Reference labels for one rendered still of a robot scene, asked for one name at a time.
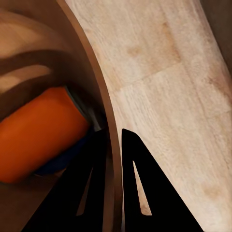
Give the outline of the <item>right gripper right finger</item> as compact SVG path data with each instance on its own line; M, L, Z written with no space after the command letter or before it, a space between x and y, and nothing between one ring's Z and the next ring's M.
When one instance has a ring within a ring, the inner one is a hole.
M122 129L125 232L204 232L141 138ZM141 213L133 161L152 216Z

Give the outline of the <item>can of soda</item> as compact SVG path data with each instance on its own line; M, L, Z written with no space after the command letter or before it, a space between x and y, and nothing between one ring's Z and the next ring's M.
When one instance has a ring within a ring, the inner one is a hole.
M98 110L95 107L86 106L86 109L88 110L89 114L91 115L94 124L92 124L89 128L89 131L87 135L81 139L79 142L75 143L68 149L66 149L63 153L60 153L58 156L53 158L51 161L49 161L46 165L41 167L40 169L33 172L35 176L43 177L47 175L53 175L56 174L64 169L66 169L79 149L82 147L82 145L85 143L87 138L94 132L100 131L102 129L106 129L107 132L107 148L109 148L111 139L110 139L110 132L108 130L108 127L106 126L101 114L98 112Z
M13 185L83 139L94 124L66 85L51 87L0 121L0 184Z

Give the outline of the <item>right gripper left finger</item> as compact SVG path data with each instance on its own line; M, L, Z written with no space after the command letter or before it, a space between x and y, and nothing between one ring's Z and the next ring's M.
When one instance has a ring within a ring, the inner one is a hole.
M106 129L92 133L21 232L102 232L106 152ZM76 216L91 169L84 213Z

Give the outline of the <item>trash can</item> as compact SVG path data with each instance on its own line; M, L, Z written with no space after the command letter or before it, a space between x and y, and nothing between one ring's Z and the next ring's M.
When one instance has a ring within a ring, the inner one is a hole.
M102 232L121 232L122 166L115 116L93 48L65 0L0 0L0 121L51 87L68 85L110 132ZM92 167L93 169L93 167ZM76 216L84 213L92 169ZM0 232L21 232L62 170L0 184Z

